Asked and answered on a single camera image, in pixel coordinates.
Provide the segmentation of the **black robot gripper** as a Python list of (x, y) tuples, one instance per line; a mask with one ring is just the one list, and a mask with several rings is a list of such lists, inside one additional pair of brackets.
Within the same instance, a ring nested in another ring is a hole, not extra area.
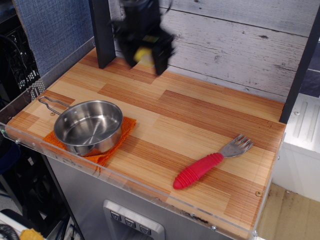
[(113, 34), (120, 50), (130, 67), (138, 62), (135, 54), (145, 36), (159, 37), (151, 47), (155, 73), (162, 75), (168, 68), (170, 57), (174, 53), (173, 35), (161, 28), (159, 1), (157, 0), (121, 0), (124, 19), (113, 20)]

